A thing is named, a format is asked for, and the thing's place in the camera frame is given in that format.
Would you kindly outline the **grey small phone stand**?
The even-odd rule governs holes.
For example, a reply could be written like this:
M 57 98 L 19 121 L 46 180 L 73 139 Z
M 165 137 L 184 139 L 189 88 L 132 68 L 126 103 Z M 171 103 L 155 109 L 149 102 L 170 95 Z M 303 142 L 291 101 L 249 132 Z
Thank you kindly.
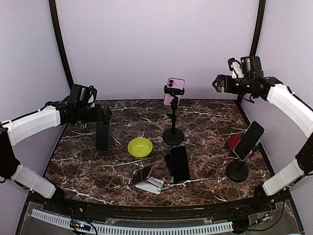
M 106 137 L 107 134 L 107 121 L 97 122 L 96 125 L 96 149 L 99 151 L 106 151 Z

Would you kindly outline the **purple edged phone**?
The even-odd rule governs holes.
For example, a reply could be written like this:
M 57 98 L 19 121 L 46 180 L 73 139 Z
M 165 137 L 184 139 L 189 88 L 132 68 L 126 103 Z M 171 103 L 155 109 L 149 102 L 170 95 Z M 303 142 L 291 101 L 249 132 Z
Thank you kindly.
M 154 164 L 150 164 L 138 171 L 134 171 L 133 177 L 130 180 L 129 185 L 136 185 L 148 180 L 151 177 L 153 170 Z

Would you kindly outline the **white folding phone stand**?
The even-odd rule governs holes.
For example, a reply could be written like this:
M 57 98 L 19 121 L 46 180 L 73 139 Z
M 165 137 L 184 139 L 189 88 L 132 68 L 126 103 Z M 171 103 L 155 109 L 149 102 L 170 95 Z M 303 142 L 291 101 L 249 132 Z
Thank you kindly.
M 134 186 L 153 194 L 160 194 L 164 186 L 164 181 L 156 179 L 149 174 L 147 179 L 140 183 L 136 183 Z

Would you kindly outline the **large black phone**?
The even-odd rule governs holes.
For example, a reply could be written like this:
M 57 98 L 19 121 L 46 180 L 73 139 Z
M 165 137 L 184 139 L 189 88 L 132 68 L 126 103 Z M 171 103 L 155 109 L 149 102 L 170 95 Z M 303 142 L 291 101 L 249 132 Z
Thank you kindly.
M 190 179 L 187 151 L 184 145 L 174 147 L 170 150 L 170 162 L 173 182 L 175 184 Z

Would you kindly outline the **dark blue phone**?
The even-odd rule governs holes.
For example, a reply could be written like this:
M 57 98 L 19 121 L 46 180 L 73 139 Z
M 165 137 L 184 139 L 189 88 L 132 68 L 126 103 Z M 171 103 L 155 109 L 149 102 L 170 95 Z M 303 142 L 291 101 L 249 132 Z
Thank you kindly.
M 111 137 L 111 123 L 107 122 L 107 134 L 106 134 L 107 140 L 106 140 L 106 150 L 110 151 L 113 146 L 113 139 Z

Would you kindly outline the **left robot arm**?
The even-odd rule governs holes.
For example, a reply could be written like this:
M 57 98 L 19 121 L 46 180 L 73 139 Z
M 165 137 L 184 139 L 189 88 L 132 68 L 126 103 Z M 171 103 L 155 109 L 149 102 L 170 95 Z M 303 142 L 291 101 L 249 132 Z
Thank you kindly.
M 13 151 L 20 142 L 47 129 L 78 122 L 106 122 L 112 116 L 107 104 L 96 104 L 94 86 L 75 84 L 62 101 L 48 101 L 44 107 L 0 124 L 0 176 L 12 180 L 40 196 L 50 199 L 50 206 L 58 213 L 66 213 L 69 203 L 58 187 L 35 171 L 24 166 Z

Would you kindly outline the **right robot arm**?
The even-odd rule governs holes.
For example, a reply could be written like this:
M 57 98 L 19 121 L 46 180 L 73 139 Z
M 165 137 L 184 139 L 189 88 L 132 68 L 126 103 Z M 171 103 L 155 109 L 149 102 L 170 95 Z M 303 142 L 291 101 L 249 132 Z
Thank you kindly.
M 307 139 L 294 160 L 262 183 L 262 193 L 250 200 L 250 209 L 261 212 L 268 205 L 267 196 L 289 188 L 313 171 L 313 110 L 279 79 L 265 76 L 260 57 L 230 58 L 228 66 L 232 74 L 219 74 L 212 82 L 217 92 L 262 98 L 289 117 Z

